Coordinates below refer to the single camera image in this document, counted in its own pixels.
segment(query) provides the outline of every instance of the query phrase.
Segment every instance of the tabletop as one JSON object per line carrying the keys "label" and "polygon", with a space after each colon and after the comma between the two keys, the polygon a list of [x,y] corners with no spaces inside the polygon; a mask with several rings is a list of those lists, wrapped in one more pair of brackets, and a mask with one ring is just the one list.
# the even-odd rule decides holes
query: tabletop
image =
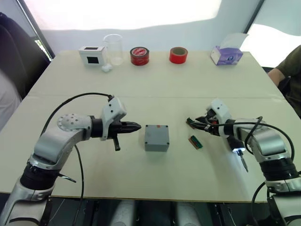
{"label": "tabletop", "polygon": [[[42,127],[50,113],[66,96],[28,95],[0,133],[1,192],[10,192],[22,174]],[[80,142],[85,174],[85,197],[131,198],[186,201],[250,202],[257,186],[264,181],[259,164],[248,153],[244,157],[249,173],[239,157],[221,137],[189,127],[185,120],[204,115],[212,98],[121,97],[127,108],[125,121],[135,121],[142,129],[121,134],[121,150],[114,151],[111,140],[98,138]],[[301,166],[301,121],[292,107],[278,98],[222,98],[233,118],[260,115],[284,130],[295,144],[296,166]],[[55,119],[65,113],[99,116],[107,103],[104,97],[81,97],[64,106]],[[169,126],[170,146],[166,153],[145,152],[146,124]],[[55,126],[55,120],[49,125]],[[203,144],[196,150],[188,141],[195,135]],[[53,195],[79,197],[80,169],[73,151],[62,174],[75,180],[58,178]],[[258,201],[266,201],[265,191]]]}
{"label": "tabletop", "polygon": [[169,61],[168,52],[150,52],[144,66],[125,61],[109,73],[85,66],[78,51],[57,55],[30,95],[74,96],[102,92],[119,97],[280,98],[281,92],[249,52],[237,65],[216,66],[209,51],[190,51],[184,64]]}

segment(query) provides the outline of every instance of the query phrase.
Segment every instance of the robotic arm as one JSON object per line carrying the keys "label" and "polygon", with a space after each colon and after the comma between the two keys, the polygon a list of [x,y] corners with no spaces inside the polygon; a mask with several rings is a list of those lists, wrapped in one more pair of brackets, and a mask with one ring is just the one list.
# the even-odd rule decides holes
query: robotic arm
{"label": "robotic arm", "polygon": [[102,141],[113,139],[115,150],[120,150],[118,133],[131,133],[141,126],[135,122],[121,122],[126,110],[120,100],[112,98],[103,108],[102,116],[67,114],[60,117],[57,127],[47,130],[38,139],[23,175],[0,215],[0,226],[47,225],[51,212],[51,195],[72,148],[80,141],[100,137]]}
{"label": "robotic arm", "polygon": [[[214,100],[206,110],[206,116],[196,118],[199,122],[191,122],[190,125],[224,138],[234,136],[245,141],[258,121],[233,120],[227,106],[219,99]],[[268,198],[272,217],[280,226],[286,226],[287,222],[290,226],[301,225],[301,177],[281,136],[267,126],[258,125],[247,143],[260,164],[266,178],[265,185],[274,194]]]}

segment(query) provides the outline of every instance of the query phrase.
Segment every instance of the gray plastic box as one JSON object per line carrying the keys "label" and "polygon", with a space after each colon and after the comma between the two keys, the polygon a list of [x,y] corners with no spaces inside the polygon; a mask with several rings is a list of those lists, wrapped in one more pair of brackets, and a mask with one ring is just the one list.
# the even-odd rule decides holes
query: gray plastic box
{"label": "gray plastic box", "polygon": [[147,152],[166,152],[169,147],[168,126],[146,125],[144,143]]}

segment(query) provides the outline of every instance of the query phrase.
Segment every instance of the black screen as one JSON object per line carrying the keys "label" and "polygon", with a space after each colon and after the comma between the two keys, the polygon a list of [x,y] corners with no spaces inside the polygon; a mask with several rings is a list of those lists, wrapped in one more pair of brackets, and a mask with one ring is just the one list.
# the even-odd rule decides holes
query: black screen
{"label": "black screen", "polygon": [[95,49],[98,49],[98,47],[86,47],[85,49],[88,49],[88,50],[95,50]]}
{"label": "black screen", "polygon": [[98,58],[97,58],[97,57],[94,57],[94,56],[88,56],[87,59],[88,59],[88,63],[89,63],[89,64],[99,64]]}

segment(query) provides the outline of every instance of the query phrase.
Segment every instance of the white wall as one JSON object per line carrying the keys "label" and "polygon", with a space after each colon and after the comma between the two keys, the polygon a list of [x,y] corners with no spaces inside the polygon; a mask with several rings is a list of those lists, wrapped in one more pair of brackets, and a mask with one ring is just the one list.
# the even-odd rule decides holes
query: white wall
{"label": "white wall", "polygon": [[242,50],[261,66],[276,67],[301,45],[301,0],[265,0]]}
{"label": "white wall", "polygon": [[0,12],[16,21],[28,33],[29,36],[35,36],[33,29],[30,27],[16,1],[0,0]]}
{"label": "white wall", "polygon": [[243,32],[259,2],[25,1],[55,54],[85,45],[102,45],[103,37],[110,33],[123,36],[124,50],[135,46],[145,46],[150,51],[175,46],[210,50],[228,33]]}

